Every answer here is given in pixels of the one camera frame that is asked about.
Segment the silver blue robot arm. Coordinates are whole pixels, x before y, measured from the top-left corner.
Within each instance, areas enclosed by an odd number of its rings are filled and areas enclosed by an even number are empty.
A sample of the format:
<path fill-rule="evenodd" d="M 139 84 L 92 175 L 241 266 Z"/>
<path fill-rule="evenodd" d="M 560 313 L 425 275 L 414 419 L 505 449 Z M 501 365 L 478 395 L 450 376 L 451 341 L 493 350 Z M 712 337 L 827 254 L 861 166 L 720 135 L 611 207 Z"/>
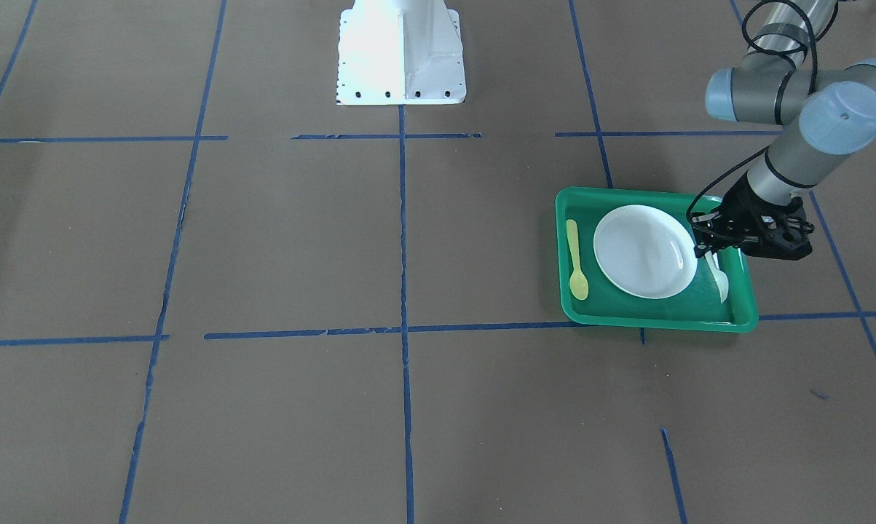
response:
<path fill-rule="evenodd" d="M 738 66 L 717 71 L 705 109 L 724 122 L 773 124 L 773 143 L 737 164 L 738 180 L 720 205 L 687 210 L 695 255 L 726 248 L 753 258 L 799 260 L 813 251 L 804 193 L 876 138 L 876 59 L 843 70 L 819 66 L 818 44 L 836 1 L 773 1 L 754 34 L 741 26 L 747 51 Z"/>

